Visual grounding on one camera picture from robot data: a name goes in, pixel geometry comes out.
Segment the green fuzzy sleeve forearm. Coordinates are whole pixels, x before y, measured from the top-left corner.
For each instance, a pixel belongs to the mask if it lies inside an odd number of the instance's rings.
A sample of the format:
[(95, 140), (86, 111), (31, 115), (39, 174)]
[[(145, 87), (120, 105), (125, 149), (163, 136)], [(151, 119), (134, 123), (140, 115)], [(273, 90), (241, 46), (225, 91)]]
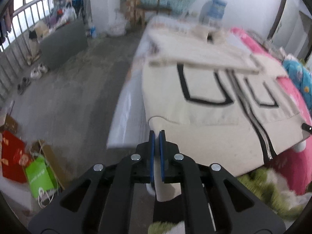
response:
[[(272, 168), (258, 168), (238, 180), (285, 221), (296, 220), (311, 198), (311, 193), (297, 195), (286, 179)], [(153, 223), (148, 233), (185, 233), (180, 195), (165, 202), (155, 202)]]

